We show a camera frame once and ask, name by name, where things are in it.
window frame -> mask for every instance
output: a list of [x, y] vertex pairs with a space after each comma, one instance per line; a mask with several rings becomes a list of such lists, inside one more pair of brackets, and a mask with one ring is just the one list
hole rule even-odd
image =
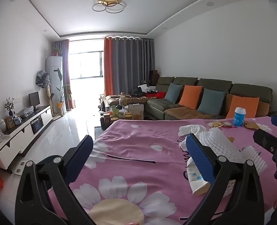
[[80, 77], [80, 78], [73, 78], [73, 79], [70, 79], [70, 80], [80, 80], [80, 79], [91, 79], [91, 78], [103, 78], [103, 55], [104, 55], [104, 50], [103, 51], [94, 51], [94, 52], [78, 52], [78, 53], [71, 53], [69, 54], [70, 55], [76, 55], [76, 54], [83, 54], [83, 53], [95, 53], [95, 52], [99, 52], [100, 53], [100, 76], [91, 76], [91, 77]]

blue throw pillow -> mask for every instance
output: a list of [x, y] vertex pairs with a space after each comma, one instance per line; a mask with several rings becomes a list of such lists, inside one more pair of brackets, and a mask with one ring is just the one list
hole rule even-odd
[[225, 92], [212, 91], [204, 88], [201, 104], [198, 112], [219, 116], [222, 108]]
[[167, 94], [165, 95], [165, 99], [175, 103], [178, 99], [181, 89], [181, 85], [170, 83]]

white marble floor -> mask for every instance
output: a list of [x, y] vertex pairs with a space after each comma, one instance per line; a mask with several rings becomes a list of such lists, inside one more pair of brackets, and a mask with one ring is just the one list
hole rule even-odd
[[[52, 122], [26, 156], [17, 156], [9, 168], [14, 171], [21, 160], [33, 160], [37, 163], [50, 155], [63, 156], [69, 148], [77, 146], [85, 135], [89, 134], [94, 139], [95, 126], [100, 126], [97, 111], [87, 113], [82, 108], [75, 108]], [[10, 175], [1, 169], [0, 175], [4, 183], [3, 189], [0, 189], [0, 209], [15, 224], [14, 209], [20, 176]]]

pile of clothes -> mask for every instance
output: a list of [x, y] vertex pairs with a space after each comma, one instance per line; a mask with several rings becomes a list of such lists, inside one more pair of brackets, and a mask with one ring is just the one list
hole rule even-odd
[[146, 84], [138, 86], [136, 89], [131, 91], [132, 97], [152, 97], [157, 99], [163, 99], [166, 95], [166, 92], [157, 92], [156, 86], [147, 86]]

pink tablecloth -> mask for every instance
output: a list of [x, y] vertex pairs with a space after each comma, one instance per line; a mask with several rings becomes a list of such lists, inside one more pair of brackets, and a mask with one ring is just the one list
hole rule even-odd
[[[270, 117], [249, 120], [277, 137]], [[179, 127], [200, 124], [209, 129], [209, 122], [119, 120], [95, 141], [93, 153], [70, 187], [98, 225], [133, 221], [140, 225], [182, 224], [180, 218], [189, 217], [203, 195], [194, 196], [184, 177], [189, 155], [178, 146], [183, 140], [178, 137]], [[238, 149], [252, 145], [266, 161], [260, 181], [265, 210], [269, 210], [277, 196], [272, 155], [254, 143], [252, 130], [221, 130], [227, 137], [234, 137]], [[56, 212], [64, 217], [53, 192], [49, 193]], [[222, 200], [220, 210], [226, 200]]]

